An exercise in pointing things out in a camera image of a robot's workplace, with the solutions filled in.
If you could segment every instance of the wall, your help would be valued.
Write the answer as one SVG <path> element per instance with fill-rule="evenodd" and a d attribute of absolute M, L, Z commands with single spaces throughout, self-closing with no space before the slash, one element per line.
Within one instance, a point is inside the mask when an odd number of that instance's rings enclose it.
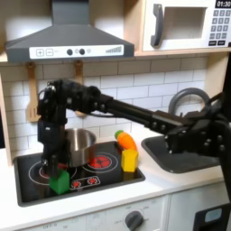
<path fill-rule="evenodd" d="M 172 96 L 178 91 L 189 87 L 204 88 L 208 58 L 191 56 L 85 62 L 84 84 L 96 86 L 102 93 L 136 106 L 167 111 Z M 25 109 L 30 101 L 26 69 L 23 65 L 2 63 L 0 72 L 12 151 L 35 152 L 41 149 L 41 145 L 37 143 L 37 124 L 26 120 Z M 74 64 L 70 62 L 38 62 L 36 72 L 39 91 L 50 80 L 73 79 L 75 76 Z M 186 97 L 180 102 L 178 113 L 200 108 L 197 98 Z M 81 118 L 71 111 L 67 116 L 67 128 L 84 127 L 97 137 L 113 135 L 118 129 L 127 132 L 141 129 L 138 124 L 124 119 Z"/>
<path fill-rule="evenodd" d="M 124 0 L 90 0 L 90 22 L 97 28 L 123 38 Z M 0 1 L 0 47 L 5 41 L 19 38 L 51 25 L 49 0 Z M 166 111 L 172 96 L 184 88 L 204 88 L 207 56 L 161 56 L 123 60 L 91 60 L 84 63 L 84 83 L 94 85 L 105 94 L 127 103 L 153 111 Z M 28 77 L 20 63 L 0 63 L 5 95 L 10 144 L 15 154 L 38 152 L 37 125 L 26 120 L 29 103 Z M 71 61 L 38 62 L 39 91 L 52 79 L 73 79 Z M 186 97 L 180 102 L 179 112 L 197 110 L 201 102 Z M 141 132 L 143 127 L 124 119 L 76 117 L 68 111 L 67 128 L 84 127 L 97 137 L 110 136 L 118 129 Z"/>

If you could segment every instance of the microwave keypad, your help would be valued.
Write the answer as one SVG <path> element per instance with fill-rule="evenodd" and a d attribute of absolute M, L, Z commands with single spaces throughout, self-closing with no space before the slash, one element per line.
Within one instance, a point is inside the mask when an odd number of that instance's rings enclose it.
<path fill-rule="evenodd" d="M 213 13 L 211 34 L 208 46 L 224 46 L 229 29 L 231 10 L 215 10 Z"/>

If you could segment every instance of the knob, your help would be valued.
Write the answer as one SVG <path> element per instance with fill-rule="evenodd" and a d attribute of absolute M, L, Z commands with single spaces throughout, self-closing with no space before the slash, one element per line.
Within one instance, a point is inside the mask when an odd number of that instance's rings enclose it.
<path fill-rule="evenodd" d="M 79 53 L 80 53 L 81 55 L 84 55 L 84 54 L 85 54 L 85 50 L 84 50 L 84 49 L 80 49 L 80 50 L 79 50 Z"/>
<path fill-rule="evenodd" d="M 125 223 L 130 231 L 135 231 L 143 223 L 143 215 L 138 211 L 133 211 L 126 216 Z"/>
<path fill-rule="evenodd" d="M 67 53 L 68 53 L 68 55 L 72 55 L 72 54 L 73 54 L 73 51 L 72 51 L 71 49 L 68 49 L 68 50 L 67 50 Z"/>

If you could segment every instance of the white countertop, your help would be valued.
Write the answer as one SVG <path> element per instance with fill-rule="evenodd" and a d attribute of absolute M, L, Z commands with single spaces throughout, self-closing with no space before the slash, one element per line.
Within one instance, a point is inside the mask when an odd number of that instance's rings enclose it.
<path fill-rule="evenodd" d="M 60 199 L 41 205 L 21 208 L 18 206 L 14 179 L 14 167 L 8 167 L 5 150 L 0 151 L 0 231 L 37 226 L 67 217 L 123 205 L 141 199 L 149 199 L 168 193 L 207 185 L 223 180 L 220 167 L 172 174 L 164 171 L 142 148 L 141 141 L 155 133 L 132 134 L 140 153 L 139 168 L 145 181 L 122 187 L 105 189 L 69 199 Z M 115 140 L 108 137 L 100 140 Z"/>

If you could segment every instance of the microwave handle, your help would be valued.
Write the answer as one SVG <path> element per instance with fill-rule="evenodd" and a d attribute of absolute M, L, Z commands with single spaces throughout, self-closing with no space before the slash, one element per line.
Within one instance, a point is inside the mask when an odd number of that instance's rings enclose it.
<path fill-rule="evenodd" d="M 161 4 L 154 4 L 153 13 L 156 16 L 155 35 L 151 36 L 151 46 L 159 46 L 163 31 L 163 11 Z"/>

